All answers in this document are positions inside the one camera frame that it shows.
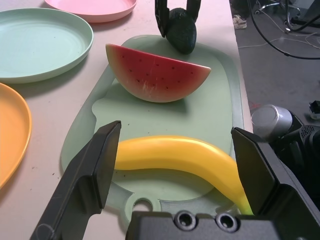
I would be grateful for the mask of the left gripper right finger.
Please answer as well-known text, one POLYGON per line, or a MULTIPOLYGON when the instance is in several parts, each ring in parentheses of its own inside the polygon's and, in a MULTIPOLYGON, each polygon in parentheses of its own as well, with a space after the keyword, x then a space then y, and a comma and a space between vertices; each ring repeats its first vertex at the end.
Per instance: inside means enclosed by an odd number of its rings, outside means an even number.
POLYGON ((237 170, 253 212, 237 217, 237 240, 318 240, 320 212, 293 172, 257 135, 231 130, 237 170))

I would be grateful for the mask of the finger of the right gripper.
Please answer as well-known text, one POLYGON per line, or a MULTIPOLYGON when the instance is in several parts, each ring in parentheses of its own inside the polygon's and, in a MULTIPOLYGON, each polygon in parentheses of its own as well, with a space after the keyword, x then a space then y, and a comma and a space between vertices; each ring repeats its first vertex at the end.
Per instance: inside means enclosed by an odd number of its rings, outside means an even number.
POLYGON ((186 12, 193 19, 197 21, 199 10, 201 7, 201 0, 187 0, 186 12))
POLYGON ((170 10, 167 6, 167 0, 155 0, 155 18, 157 22, 157 27, 163 38, 166 37, 167 25, 169 22, 170 10))

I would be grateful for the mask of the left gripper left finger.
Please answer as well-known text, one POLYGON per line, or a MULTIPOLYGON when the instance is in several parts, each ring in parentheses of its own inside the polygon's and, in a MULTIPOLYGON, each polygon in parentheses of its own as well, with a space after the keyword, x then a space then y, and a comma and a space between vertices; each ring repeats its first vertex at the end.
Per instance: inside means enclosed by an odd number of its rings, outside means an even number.
POLYGON ((91 216, 105 208, 121 131, 116 120, 100 127, 70 161, 32 240, 81 240, 91 216))

